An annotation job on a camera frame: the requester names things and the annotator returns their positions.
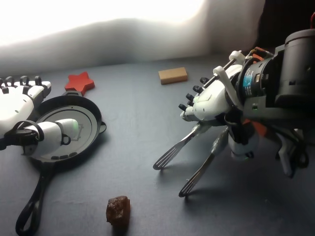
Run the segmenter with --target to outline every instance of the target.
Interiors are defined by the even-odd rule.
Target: frying pan
[[[102,115],[97,105],[84,98],[78,91],[67,91],[62,96],[43,102],[35,112],[33,120],[37,123],[72,118],[79,123],[79,134],[67,146],[60,146],[56,151],[44,156],[32,156],[40,166],[40,177],[33,195],[16,221],[15,231],[19,236],[32,236],[39,227],[43,195],[53,175],[55,165],[72,162],[86,154],[87,148],[100,133],[106,130]],[[31,216],[31,223],[24,229]]]

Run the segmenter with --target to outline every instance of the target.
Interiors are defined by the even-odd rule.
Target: tan block
[[[162,85],[187,81],[188,79],[185,67],[162,70],[159,71],[158,74]]]

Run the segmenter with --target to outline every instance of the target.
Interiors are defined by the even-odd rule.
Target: red star
[[[87,90],[93,89],[95,87],[94,81],[89,78],[86,71],[79,75],[69,75],[69,83],[64,87],[65,90],[75,90],[82,93],[84,96]]]

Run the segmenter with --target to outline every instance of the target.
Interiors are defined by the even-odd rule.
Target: gray tablecloth
[[[275,160],[278,146],[260,140],[255,159],[235,162],[227,148],[194,192],[178,197],[202,165],[221,127],[192,140],[162,172],[152,168],[194,123],[180,119],[178,104],[200,77],[227,57],[113,65],[42,74],[49,97],[63,94],[69,74],[88,71],[95,88],[86,98],[103,113],[107,131],[81,165],[58,171],[47,188],[38,236],[115,235],[106,222],[109,198],[127,195],[129,236],[310,236],[315,234],[314,158],[287,178]],[[189,81],[162,86],[158,71],[186,67]],[[39,173],[21,149],[0,152],[0,235],[14,236],[16,220]]]

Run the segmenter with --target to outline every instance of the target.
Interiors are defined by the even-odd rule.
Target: white curtain
[[[0,76],[246,50],[264,6],[263,0],[76,2],[3,3]]]

